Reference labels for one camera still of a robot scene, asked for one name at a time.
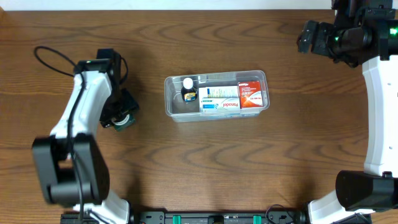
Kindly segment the clear plastic container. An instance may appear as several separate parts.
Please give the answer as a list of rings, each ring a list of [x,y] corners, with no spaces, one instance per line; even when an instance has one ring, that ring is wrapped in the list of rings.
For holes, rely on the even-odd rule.
[[[191,78],[194,87],[197,89],[197,99],[191,102],[184,102],[181,89],[183,80]],[[231,111],[201,112],[198,90],[201,87],[209,86],[237,86],[239,82],[261,83],[263,104],[257,108],[241,108]],[[208,121],[217,119],[244,118],[259,115],[262,111],[268,109],[270,105],[266,74],[262,70],[249,70],[238,72],[205,73],[196,75],[174,76],[165,79],[165,112],[175,122]]]

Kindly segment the red white medicine box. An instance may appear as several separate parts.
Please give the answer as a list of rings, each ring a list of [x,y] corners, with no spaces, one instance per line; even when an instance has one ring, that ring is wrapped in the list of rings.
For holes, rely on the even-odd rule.
[[[264,106],[261,83],[259,81],[239,82],[238,90],[241,108],[257,108]]]

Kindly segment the green Zam-Buk box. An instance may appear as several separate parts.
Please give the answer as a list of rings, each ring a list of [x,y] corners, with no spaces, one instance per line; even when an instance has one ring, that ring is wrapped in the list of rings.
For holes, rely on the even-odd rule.
[[[122,131],[135,123],[135,118],[132,114],[127,114],[123,119],[113,119],[112,124],[116,131]]]

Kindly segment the blue white medicine box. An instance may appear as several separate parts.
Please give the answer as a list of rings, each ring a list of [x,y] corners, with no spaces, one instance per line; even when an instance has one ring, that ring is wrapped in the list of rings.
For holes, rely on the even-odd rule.
[[[200,98],[237,98],[237,86],[209,86],[198,90]]]

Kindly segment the dark Woods syrup bottle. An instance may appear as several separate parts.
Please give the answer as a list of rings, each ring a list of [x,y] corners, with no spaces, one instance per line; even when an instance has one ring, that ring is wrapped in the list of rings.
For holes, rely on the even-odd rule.
[[[194,87],[194,83],[191,78],[185,78],[183,80],[181,94],[184,102],[191,102],[197,99],[197,89]]]

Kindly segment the white Panadol box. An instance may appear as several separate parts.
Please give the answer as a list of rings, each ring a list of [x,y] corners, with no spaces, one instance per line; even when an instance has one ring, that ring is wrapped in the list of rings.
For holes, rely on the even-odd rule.
[[[200,101],[201,112],[231,111],[239,109],[239,98],[203,98]]]

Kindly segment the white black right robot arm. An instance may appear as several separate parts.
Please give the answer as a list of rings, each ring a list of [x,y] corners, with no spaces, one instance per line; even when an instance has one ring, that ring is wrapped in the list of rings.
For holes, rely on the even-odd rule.
[[[335,20],[309,20],[298,51],[361,67],[368,96],[368,149],[362,171],[343,170],[335,188],[308,203],[297,223],[370,223],[397,208],[397,2],[334,0]]]

